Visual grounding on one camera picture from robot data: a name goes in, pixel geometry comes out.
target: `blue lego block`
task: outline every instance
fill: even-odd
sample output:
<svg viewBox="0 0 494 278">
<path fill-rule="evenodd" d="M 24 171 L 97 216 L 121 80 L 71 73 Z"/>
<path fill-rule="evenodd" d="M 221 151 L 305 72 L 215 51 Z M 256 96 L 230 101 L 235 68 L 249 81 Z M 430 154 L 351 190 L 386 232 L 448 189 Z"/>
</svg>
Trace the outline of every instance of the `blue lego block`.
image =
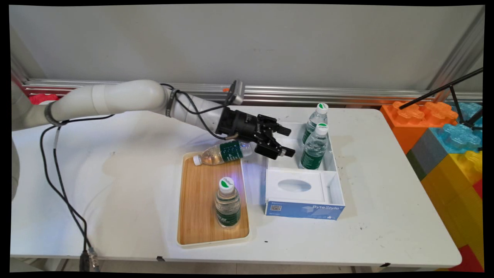
<svg viewBox="0 0 494 278">
<path fill-rule="evenodd" d="M 431 131 L 448 153 L 476 151 L 481 146 L 481 139 L 473 134 L 471 128 L 464 125 L 445 124 L 443 128 L 431 128 Z"/>
<path fill-rule="evenodd" d="M 445 124 L 443 128 L 428 128 L 410 151 L 427 175 L 448 153 L 477 151 L 481 141 L 464 125 Z"/>
<path fill-rule="evenodd" d="M 473 102 L 459 102 L 458 105 L 460 106 L 461 109 L 461 114 L 463 116 L 463 119 L 465 121 L 468 121 L 477 111 L 479 111 L 482 108 L 482 105 L 473 103 Z M 456 106 L 452 105 L 451 108 L 454 112 L 458 113 L 456 110 Z M 480 117 L 475 123 L 475 126 L 482 126 L 482 117 Z"/>
<path fill-rule="evenodd" d="M 482 130 L 474 130 L 473 134 L 480 138 L 480 146 L 482 146 Z"/>
</svg>

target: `white bottle cap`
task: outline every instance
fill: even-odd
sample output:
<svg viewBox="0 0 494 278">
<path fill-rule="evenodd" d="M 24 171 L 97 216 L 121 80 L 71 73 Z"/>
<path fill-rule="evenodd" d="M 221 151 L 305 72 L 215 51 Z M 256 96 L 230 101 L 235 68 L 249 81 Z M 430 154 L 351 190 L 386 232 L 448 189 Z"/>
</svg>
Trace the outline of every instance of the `white bottle cap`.
<svg viewBox="0 0 494 278">
<path fill-rule="evenodd" d="M 328 125 L 327 124 L 317 124 L 316 134 L 317 135 L 326 135 L 326 133 L 328 133 Z"/>
<path fill-rule="evenodd" d="M 201 159 L 199 158 L 199 155 L 194 155 L 194 164 L 196 166 L 201 165 Z"/>
<path fill-rule="evenodd" d="M 325 103 L 319 103 L 316 106 L 316 112 L 319 114 L 326 114 L 328 112 L 329 106 Z"/>
<path fill-rule="evenodd" d="M 219 191 L 223 194 L 230 194 L 235 190 L 235 184 L 231 177 L 224 177 L 219 180 Z"/>
</svg>

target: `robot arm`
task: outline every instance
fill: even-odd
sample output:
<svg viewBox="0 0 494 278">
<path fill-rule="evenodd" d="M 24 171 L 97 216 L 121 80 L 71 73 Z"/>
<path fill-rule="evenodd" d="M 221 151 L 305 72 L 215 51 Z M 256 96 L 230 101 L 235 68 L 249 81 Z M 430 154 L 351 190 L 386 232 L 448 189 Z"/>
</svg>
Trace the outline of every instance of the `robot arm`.
<svg viewBox="0 0 494 278">
<path fill-rule="evenodd" d="M 230 87 L 227 96 L 229 103 L 240 104 L 243 98 L 244 85 L 236 80 Z M 126 111 L 147 110 L 166 115 L 166 104 L 171 92 L 162 85 L 151 80 L 136 80 L 116 85 L 84 86 L 68 93 L 61 100 L 46 105 L 32 105 L 21 90 L 12 83 L 12 130 L 20 130 L 40 125 L 61 122 L 69 119 L 119 114 Z M 204 111 L 218 104 L 195 96 L 190 97 L 199 111 Z M 179 100 L 189 111 L 193 111 L 192 103 L 187 96 L 178 93 L 174 100 Z M 199 117 L 190 113 L 173 101 L 169 108 L 169 116 L 181 122 L 205 129 Z M 216 134 L 226 134 L 245 142 L 255 142 L 255 152 L 276 159 L 278 156 L 293 156 L 295 151 L 281 146 L 273 138 L 273 132 L 288 136 L 290 129 L 282 127 L 276 119 L 258 115 L 232 111 L 228 107 L 211 110 L 201 114 L 207 129 Z"/>
</svg>

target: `wooden tray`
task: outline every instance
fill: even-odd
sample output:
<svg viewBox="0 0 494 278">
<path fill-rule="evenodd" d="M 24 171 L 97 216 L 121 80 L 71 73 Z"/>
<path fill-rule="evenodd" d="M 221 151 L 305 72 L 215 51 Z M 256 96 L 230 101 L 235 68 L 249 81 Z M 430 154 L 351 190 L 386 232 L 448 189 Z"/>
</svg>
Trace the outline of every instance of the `wooden tray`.
<svg viewBox="0 0 494 278">
<path fill-rule="evenodd" d="M 194 165 L 187 153 L 182 162 L 182 184 L 178 215 L 177 241 L 183 247 L 224 244 L 244 240 L 250 232 L 244 174 L 241 160 L 221 165 Z M 241 200 L 240 221 L 232 228 L 223 228 L 216 220 L 214 200 L 222 177 L 231 177 Z"/>
</svg>

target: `plastic bottle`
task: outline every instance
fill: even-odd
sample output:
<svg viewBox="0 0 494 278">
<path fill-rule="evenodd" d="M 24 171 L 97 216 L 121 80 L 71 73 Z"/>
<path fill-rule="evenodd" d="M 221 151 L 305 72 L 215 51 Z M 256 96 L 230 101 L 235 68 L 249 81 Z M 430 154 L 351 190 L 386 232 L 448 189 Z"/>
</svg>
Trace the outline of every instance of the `plastic bottle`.
<svg viewBox="0 0 494 278">
<path fill-rule="evenodd" d="M 328 105 L 325 103 L 318 103 L 316 106 L 316 111 L 310 115 L 309 121 L 305 125 L 305 133 L 302 138 L 302 143 L 314 132 L 316 125 L 319 123 L 328 124 Z"/>
<path fill-rule="evenodd" d="M 194 156 L 194 164 L 218 165 L 228 161 L 241 159 L 253 153 L 249 143 L 241 141 L 231 141 L 212 146 L 202 154 Z"/>
<path fill-rule="evenodd" d="M 300 169 L 318 169 L 324 154 L 328 149 L 328 125 L 317 124 L 315 131 L 307 138 L 304 145 L 302 158 L 300 159 Z"/>
<path fill-rule="evenodd" d="M 216 218 L 222 227 L 232 227 L 239 222 L 240 196 L 232 178 L 224 177 L 220 179 L 215 206 Z"/>
</svg>

